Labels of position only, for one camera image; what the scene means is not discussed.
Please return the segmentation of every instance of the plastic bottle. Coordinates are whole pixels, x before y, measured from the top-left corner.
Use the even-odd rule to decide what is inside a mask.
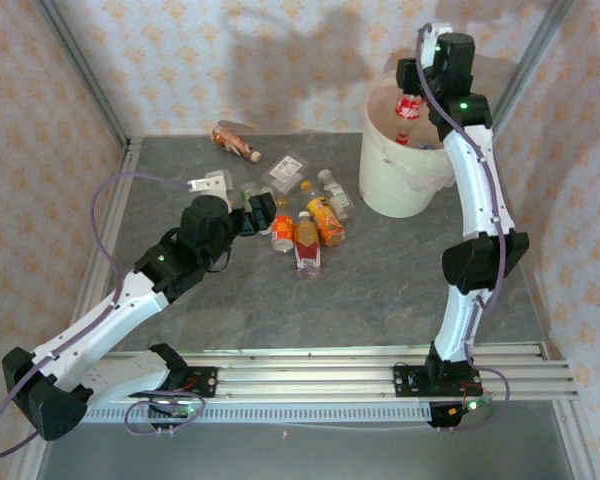
[[[316,278],[320,275],[320,240],[309,212],[300,212],[293,230],[298,275],[304,280]]]
[[[289,199],[276,199],[276,218],[273,221],[271,246],[276,252],[287,253],[293,250],[293,218],[289,212]]]
[[[211,131],[211,140],[213,140],[213,143],[220,148],[224,148],[227,152],[251,160],[253,163],[258,163],[262,157],[260,152],[253,150],[247,142],[227,127],[218,125],[214,128]]]
[[[325,169],[318,173],[318,179],[322,183],[322,188],[327,193],[331,210],[336,214],[338,220],[345,221],[351,216],[353,204],[349,199],[349,195],[344,191],[344,188],[339,183],[336,183],[331,170]]]
[[[407,145],[409,143],[409,134],[422,115],[423,105],[424,102],[419,95],[410,95],[402,92],[398,95],[396,103],[396,123],[398,125],[396,142],[400,145]]]
[[[327,199],[321,195],[311,182],[305,180],[300,184],[307,200],[307,210],[318,225],[320,239],[327,247],[335,247],[344,240],[344,227],[331,210]]]

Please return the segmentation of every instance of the gray floor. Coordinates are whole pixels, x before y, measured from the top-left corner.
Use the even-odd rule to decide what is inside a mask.
[[[484,427],[436,433],[307,425],[194,424],[173,438],[80,425],[49,444],[38,480],[566,480],[549,402],[514,403]]]
[[[185,350],[428,344],[440,328],[447,285],[440,259],[462,240],[455,187],[438,192],[409,219],[385,218],[368,208],[357,190],[359,134],[258,136],[263,154],[253,165],[215,147],[208,137],[147,138],[137,170],[183,181],[227,169],[239,189],[259,181],[289,152],[310,162],[312,180],[329,167],[356,204],[347,239],[323,248],[324,270],[301,281],[291,255],[276,254],[269,238],[239,238],[221,274],[204,281],[174,305],[134,330],[118,350],[167,342]],[[191,194],[135,179],[115,256],[129,269],[170,227],[177,226]],[[300,193],[292,200],[300,210]],[[497,311],[484,318],[477,342],[542,339],[524,280],[516,269],[506,280]]]

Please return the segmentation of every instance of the wall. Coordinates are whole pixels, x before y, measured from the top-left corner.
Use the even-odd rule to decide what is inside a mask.
[[[497,143],[534,303],[600,450],[600,0],[574,2]]]
[[[492,105],[550,0],[60,0],[130,135],[360,131],[366,84],[424,23],[475,36]]]
[[[118,157],[33,2],[0,1],[0,362],[68,325],[92,245],[88,201]],[[10,408],[0,451],[26,422]]]

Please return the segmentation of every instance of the orange juice bottle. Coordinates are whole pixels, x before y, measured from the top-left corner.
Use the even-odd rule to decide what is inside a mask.
[[[273,221],[271,246],[276,252],[287,253],[293,250],[293,218],[289,212],[289,199],[276,199],[276,218]]]
[[[321,195],[311,182],[305,180],[300,185],[307,200],[307,210],[318,226],[320,239],[327,247],[335,247],[344,240],[344,227],[331,210],[327,199]]]

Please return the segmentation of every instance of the robotic arm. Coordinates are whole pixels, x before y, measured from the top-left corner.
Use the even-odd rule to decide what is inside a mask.
[[[481,395],[481,388],[467,391],[463,386],[479,381],[468,356],[470,347],[483,307],[502,280],[498,278],[501,252],[505,258],[500,273],[506,277],[529,248],[529,238],[515,231],[504,203],[487,99],[471,93],[473,38],[453,33],[448,24],[429,27],[419,59],[422,70],[418,71],[415,58],[403,59],[396,80],[405,93],[418,93],[427,100],[429,120],[437,127],[455,172],[464,241],[442,257],[449,284],[447,308],[425,365],[395,366],[394,380],[398,396]]]
[[[476,305],[496,291],[501,280],[501,252],[505,253],[506,276],[529,247],[527,234],[515,231],[503,201],[487,100],[471,93],[474,51],[470,36],[438,24],[424,36],[420,56],[424,77],[416,59],[404,59],[398,65],[398,85],[405,92],[427,93],[429,119],[438,129],[456,174],[464,224],[464,241],[447,249],[442,257],[449,283],[442,328],[431,343],[424,366],[394,366],[398,397],[482,394],[479,387],[464,387],[479,378],[468,357],[482,313]],[[436,106],[441,106],[444,114]],[[469,137],[456,131],[458,126]],[[39,366],[14,402],[43,439],[54,440],[73,429],[88,406],[135,392],[183,387],[187,365],[164,344],[116,367],[94,365],[131,330],[202,281],[237,236],[265,230],[274,219],[276,207],[268,193],[251,197],[250,208],[232,211],[222,175],[194,180],[190,187],[206,194],[184,210],[179,227],[168,231],[135,263],[117,301],[111,294],[33,352],[15,348],[4,357],[9,391]],[[104,320],[90,329],[105,312]],[[70,348],[59,348],[66,347],[69,340]],[[457,425],[459,418],[452,419],[456,420],[447,426]]]
[[[204,194],[183,211],[180,226],[169,230],[135,263],[117,302],[112,293],[33,352],[17,347],[4,357],[8,390],[34,365],[40,365],[14,402],[43,439],[55,440],[69,432],[88,406],[140,391],[183,386],[186,362],[166,344],[115,367],[94,365],[131,330],[201,282],[218,259],[228,254],[237,236],[266,230],[275,217],[270,193],[251,197],[250,208],[232,211],[223,175],[193,180],[189,185],[191,191]],[[110,307],[102,322],[82,334]],[[54,353],[76,336],[70,348]]]

